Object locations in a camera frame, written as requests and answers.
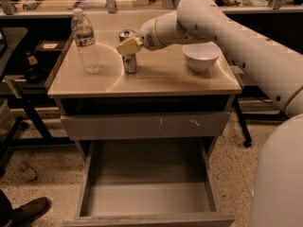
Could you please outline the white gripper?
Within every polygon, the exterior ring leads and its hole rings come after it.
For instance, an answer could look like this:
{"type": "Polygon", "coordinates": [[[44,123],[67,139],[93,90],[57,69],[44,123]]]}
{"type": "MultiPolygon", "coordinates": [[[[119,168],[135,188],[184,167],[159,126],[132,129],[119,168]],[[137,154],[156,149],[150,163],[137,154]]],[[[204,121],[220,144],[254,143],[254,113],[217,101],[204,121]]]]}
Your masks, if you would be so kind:
{"type": "Polygon", "coordinates": [[[187,32],[177,19],[177,12],[150,19],[138,30],[138,36],[123,40],[116,46],[117,52],[126,56],[138,53],[144,47],[150,51],[159,50],[172,44],[194,44],[202,37],[187,32]]]}

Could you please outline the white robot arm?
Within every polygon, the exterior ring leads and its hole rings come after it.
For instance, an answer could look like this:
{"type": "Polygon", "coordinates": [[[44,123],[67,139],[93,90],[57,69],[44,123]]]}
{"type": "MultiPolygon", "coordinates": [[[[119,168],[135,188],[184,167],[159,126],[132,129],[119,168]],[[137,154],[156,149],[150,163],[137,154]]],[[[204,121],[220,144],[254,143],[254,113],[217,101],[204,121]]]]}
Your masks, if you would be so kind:
{"type": "Polygon", "coordinates": [[[120,43],[121,55],[209,39],[227,53],[289,116],[258,158],[249,227],[303,227],[303,58],[292,49],[229,19],[213,0],[180,0],[120,43]]]}

